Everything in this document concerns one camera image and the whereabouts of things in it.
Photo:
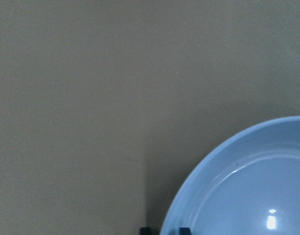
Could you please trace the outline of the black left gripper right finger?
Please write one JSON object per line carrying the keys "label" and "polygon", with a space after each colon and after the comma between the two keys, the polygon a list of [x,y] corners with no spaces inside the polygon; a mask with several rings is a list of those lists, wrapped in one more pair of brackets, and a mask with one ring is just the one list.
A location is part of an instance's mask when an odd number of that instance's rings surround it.
{"label": "black left gripper right finger", "polygon": [[187,227],[180,227],[179,228],[179,235],[191,235],[190,228]]}

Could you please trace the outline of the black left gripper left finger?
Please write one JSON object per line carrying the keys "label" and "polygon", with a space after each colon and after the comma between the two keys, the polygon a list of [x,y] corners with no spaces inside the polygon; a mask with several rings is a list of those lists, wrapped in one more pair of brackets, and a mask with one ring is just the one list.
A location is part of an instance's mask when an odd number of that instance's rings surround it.
{"label": "black left gripper left finger", "polygon": [[151,228],[150,227],[141,227],[139,229],[139,235],[151,235]]}

